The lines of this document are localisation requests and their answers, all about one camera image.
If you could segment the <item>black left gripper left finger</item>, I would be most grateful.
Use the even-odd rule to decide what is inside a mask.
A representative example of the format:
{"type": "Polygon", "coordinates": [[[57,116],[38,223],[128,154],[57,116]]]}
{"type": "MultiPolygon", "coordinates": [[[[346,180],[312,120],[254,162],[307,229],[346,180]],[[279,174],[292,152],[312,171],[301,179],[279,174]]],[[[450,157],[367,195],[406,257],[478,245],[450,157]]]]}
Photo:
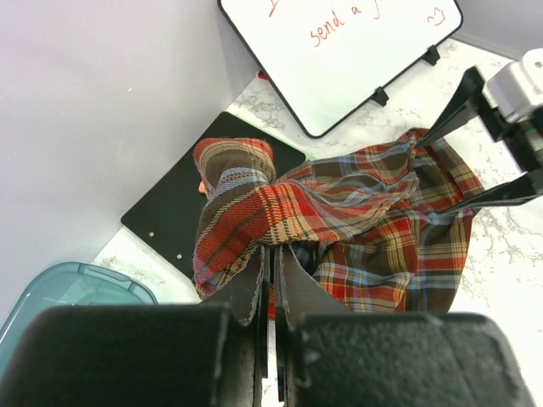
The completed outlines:
{"type": "Polygon", "coordinates": [[[43,311],[1,381],[4,406],[257,406],[267,373],[269,253],[195,305],[43,311]]]}

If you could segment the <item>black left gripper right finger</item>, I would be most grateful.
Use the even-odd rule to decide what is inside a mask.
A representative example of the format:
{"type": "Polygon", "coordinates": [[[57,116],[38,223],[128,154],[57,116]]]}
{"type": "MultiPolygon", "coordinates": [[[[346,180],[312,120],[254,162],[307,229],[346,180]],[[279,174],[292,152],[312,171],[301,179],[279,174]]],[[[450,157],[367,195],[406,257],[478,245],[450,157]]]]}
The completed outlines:
{"type": "Polygon", "coordinates": [[[278,396],[287,406],[531,406],[510,343],[470,313],[355,313],[274,252],[278,396]]]}

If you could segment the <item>plaid long sleeve shirt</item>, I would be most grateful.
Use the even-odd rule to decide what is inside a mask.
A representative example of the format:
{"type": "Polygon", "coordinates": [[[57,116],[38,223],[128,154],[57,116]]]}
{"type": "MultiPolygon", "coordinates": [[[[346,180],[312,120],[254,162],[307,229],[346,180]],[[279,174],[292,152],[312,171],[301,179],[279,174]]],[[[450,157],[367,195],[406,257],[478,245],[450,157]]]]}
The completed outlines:
{"type": "Polygon", "coordinates": [[[355,312],[450,309],[483,191],[444,141],[418,148],[425,130],[343,156],[276,171],[270,145],[208,138],[193,158],[207,196],[193,281],[208,298],[264,247],[286,245],[327,293],[355,312]]]}

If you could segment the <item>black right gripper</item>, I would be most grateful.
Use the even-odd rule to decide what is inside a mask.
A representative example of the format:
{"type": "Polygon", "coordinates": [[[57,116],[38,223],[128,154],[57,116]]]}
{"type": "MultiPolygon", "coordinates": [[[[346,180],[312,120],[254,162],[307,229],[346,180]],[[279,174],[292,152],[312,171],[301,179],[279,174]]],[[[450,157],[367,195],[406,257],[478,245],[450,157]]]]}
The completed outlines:
{"type": "MultiPolygon", "coordinates": [[[[542,169],[542,107],[527,118],[507,123],[498,108],[485,106],[484,78],[479,69],[467,69],[439,118],[417,142],[424,148],[480,116],[494,142],[504,142],[522,172],[542,169]]],[[[484,207],[520,206],[542,195],[542,174],[519,178],[485,190],[449,208],[450,212],[484,207]]]]}

